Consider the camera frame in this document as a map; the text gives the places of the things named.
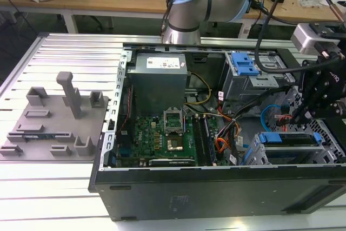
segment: green circuit board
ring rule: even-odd
[[[199,166],[192,121],[192,116],[184,117],[183,135],[170,134],[166,136],[163,116],[136,117],[134,143],[130,148],[119,149],[118,162],[121,162],[121,167],[138,167],[141,161],[148,162],[151,159],[192,159],[195,160],[196,166]],[[171,127],[181,125],[179,117],[168,117],[167,123]],[[214,117],[208,117],[208,126],[209,135],[214,141],[215,135],[218,133],[218,125]],[[228,165],[226,159],[215,162],[218,166]]]
[[[185,118],[185,133],[182,138],[182,150],[168,150],[164,133],[163,117],[137,117],[135,124],[135,145],[133,157],[196,158],[196,148],[191,117]],[[169,119],[169,126],[180,126],[179,118]]]

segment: gray block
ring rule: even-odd
[[[17,124],[12,130],[12,133],[18,134],[17,136],[8,136],[5,144],[18,145],[23,152],[20,156],[1,156],[0,161],[83,161],[90,162],[95,157],[95,151],[88,156],[78,155],[74,148],[75,137],[79,136],[83,142],[87,140],[88,136],[92,140],[92,143],[96,145],[99,141],[99,137],[104,124],[104,116],[107,109],[108,97],[103,96],[105,107],[104,108],[92,108],[90,105],[89,95],[81,96],[81,118],[75,120],[71,109],[66,107],[62,95],[50,95],[49,98],[45,98],[44,107],[33,107],[30,104],[24,109]],[[48,110],[51,117],[25,117],[28,111],[32,110]],[[29,133],[18,132],[17,126],[22,125],[44,125],[42,132]],[[61,133],[61,136],[55,135],[54,139],[50,136],[52,133]],[[40,140],[30,138],[23,138],[23,136],[43,136]],[[53,156],[50,148],[53,144],[66,144],[71,150],[71,155],[67,156]]]
[[[67,144],[53,144],[50,152],[53,156],[70,156],[72,154]]]
[[[23,135],[21,136],[12,136],[10,134],[7,135],[7,140],[9,140],[11,143],[16,143],[16,142],[24,142],[26,143],[26,139],[23,137]]]
[[[81,95],[79,93],[79,89],[78,88],[74,88],[74,90],[75,90],[75,100],[78,103],[78,105],[81,105]],[[70,106],[69,101],[68,101],[66,96],[63,96],[63,101],[65,103],[65,106],[67,106],[67,107]]]
[[[63,87],[63,90],[66,95],[68,104],[70,105],[72,114],[75,119],[81,117],[81,105],[78,102],[78,97],[75,94],[74,86],[72,85],[73,75],[69,71],[60,71],[56,77],[56,82]]]
[[[58,141],[59,143],[72,143],[75,141],[75,137],[73,133],[70,133],[68,136],[62,135],[62,136],[55,136],[55,140]]]
[[[26,118],[48,118],[51,114],[49,110],[28,110],[24,116]]]
[[[44,126],[42,124],[19,124],[17,127],[17,131],[19,132],[42,132]]]
[[[92,91],[89,100],[92,108],[104,108],[102,91]]]
[[[41,107],[44,106],[42,99],[47,97],[48,95],[42,87],[32,87],[26,95],[30,105]]]
[[[74,148],[79,156],[88,156],[94,153],[95,146],[92,143],[90,136],[88,136],[86,143],[82,143],[79,136],[76,137]]]
[[[20,156],[23,150],[15,144],[7,144],[0,147],[0,154],[3,156]]]

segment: small sticker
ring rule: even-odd
[[[149,57],[147,59],[148,69],[180,69],[179,58],[171,57]]]
[[[237,158],[235,158],[233,155],[229,156],[229,160],[234,164],[237,165]]]
[[[223,92],[222,91],[218,92],[218,100],[223,101]]]
[[[243,137],[242,136],[238,136],[237,141],[236,141],[236,145],[243,147]]]
[[[37,135],[23,135],[24,138],[35,138],[38,139]]]

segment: table leg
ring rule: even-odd
[[[114,23],[113,23],[113,17],[110,16],[108,17],[108,28],[113,29],[114,28]]]
[[[75,20],[74,16],[73,15],[65,15],[65,14],[63,14],[63,16],[64,16],[65,24],[67,27],[67,32],[69,34],[77,34],[78,28],[77,28],[76,20]]]
[[[207,34],[210,34],[211,33],[211,31],[212,31],[212,24],[213,24],[213,22],[207,22],[207,28],[205,29],[205,32],[207,33]]]
[[[240,32],[238,34],[238,38],[247,39],[249,36],[249,32],[251,30],[251,23],[243,22],[242,27],[240,28]]]
[[[13,12],[6,12],[6,11],[2,11],[1,14],[11,23],[11,24],[15,24],[17,23],[17,19],[15,17],[15,15],[13,14]]]

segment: workbench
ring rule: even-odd
[[[114,95],[123,43],[160,43],[158,36],[50,34],[37,38],[0,87],[0,145],[28,100],[30,87],[62,95],[55,78],[71,71],[81,95],[101,90]],[[202,44],[254,47],[255,39],[202,38]],[[264,40],[264,48],[287,48],[301,63],[291,41]],[[218,219],[125,221],[114,223],[98,194],[87,190],[90,163],[0,163],[0,230],[345,230],[346,195],[309,215]]]
[[[52,0],[39,3],[31,0],[12,1],[22,12],[62,15],[70,34],[78,33],[74,15],[108,16],[110,17],[109,27],[112,28],[112,17],[162,18],[166,11],[165,0]],[[265,0],[264,5],[270,10],[272,2]],[[10,5],[8,0],[0,0],[0,11],[8,11],[8,18],[15,22],[12,15],[15,8]],[[258,12],[259,10],[251,9],[238,21],[242,23],[239,38],[248,37],[251,25],[258,17]],[[284,3],[278,4],[274,15],[292,22],[336,21],[334,14],[327,6],[302,8],[298,5],[298,0],[285,0]],[[258,23],[262,24],[263,19],[260,19]],[[270,20],[270,24],[285,25],[273,19]]]

